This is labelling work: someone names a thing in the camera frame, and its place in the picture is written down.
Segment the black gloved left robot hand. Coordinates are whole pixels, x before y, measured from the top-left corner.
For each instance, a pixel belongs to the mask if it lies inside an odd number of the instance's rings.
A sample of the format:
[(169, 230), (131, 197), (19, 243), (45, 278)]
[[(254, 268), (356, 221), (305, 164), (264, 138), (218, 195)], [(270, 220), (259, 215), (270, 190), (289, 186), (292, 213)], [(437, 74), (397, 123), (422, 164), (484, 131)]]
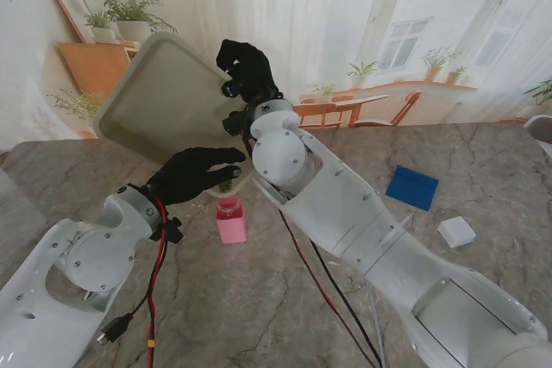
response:
[(165, 206), (185, 203), (204, 190), (238, 178), (242, 174), (238, 164), (245, 160), (246, 155), (233, 147), (188, 148), (175, 153), (139, 191)]

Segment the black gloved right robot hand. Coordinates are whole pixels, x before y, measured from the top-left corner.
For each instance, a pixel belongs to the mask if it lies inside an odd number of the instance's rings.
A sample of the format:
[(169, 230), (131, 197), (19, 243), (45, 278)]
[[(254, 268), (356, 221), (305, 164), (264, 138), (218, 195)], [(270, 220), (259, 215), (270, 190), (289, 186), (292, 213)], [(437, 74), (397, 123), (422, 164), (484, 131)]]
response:
[(267, 56), (247, 42), (224, 39), (216, 65), (231, 77), (221, 88), (225, 97), (241, 97), (251, 103), (258, 97), (272, 99), (279, 94)]

